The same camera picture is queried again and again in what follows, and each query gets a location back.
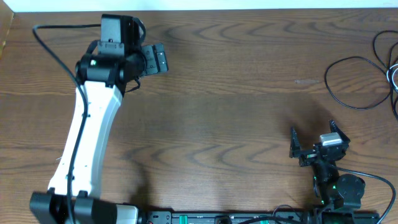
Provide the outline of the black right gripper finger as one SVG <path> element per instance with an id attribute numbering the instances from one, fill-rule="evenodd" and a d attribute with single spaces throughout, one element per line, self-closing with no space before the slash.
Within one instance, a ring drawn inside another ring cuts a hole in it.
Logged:
<path id="1" fill-rule="evenodd" d="M 290 128 L 290 151 L 289 151 L 289 157 L 294 158 L 294 157 L 299 157 L 301 153 L 301 145 L 299 143 L 299 139 L 297 136 L 297 132 L 294 129 L 294 127 Z"/>
<path id="2" fill-rule="evenodd" d="M 350 143 L 350 138 L 337 126 L 334 120 L 332 119 L 329 120 L 329 126 L 331 132 L 337 133 L 340 136 L 343 144 Z"/>

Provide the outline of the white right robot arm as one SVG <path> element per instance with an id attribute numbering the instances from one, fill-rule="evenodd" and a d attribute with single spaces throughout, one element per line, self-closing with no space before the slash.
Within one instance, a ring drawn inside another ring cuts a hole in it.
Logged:
<path id="1" fill-rule="evenodd" d="M 303 150 L 294 128 L 290 129 L 289 157 L 297 158 L 299 166 L 313 170 L 313 189 L 322 205 L 308 212 L 307 223 L 354 223 L 354 211 L 361 207 L 366 186 L 353 174 L 340 175 L 336 161 L 346 155 L 351 140 L 329 120 L 330 133 L 322 134 L 312 149 Z"/>

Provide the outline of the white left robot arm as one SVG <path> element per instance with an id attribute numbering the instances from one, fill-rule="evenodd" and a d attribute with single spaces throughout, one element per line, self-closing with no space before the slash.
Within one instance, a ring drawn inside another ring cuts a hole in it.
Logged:
<path id="1" fill-rule="evenodd" d="M 130 81 L 168 71 L 164 45 L 127 52 L 122 42 L 93 42 L 76 65 L 75 110 L 61 161 L 30 210 L 40 223 L 142 223 L 144 212 L 100 199 L 113 120 Z"/>

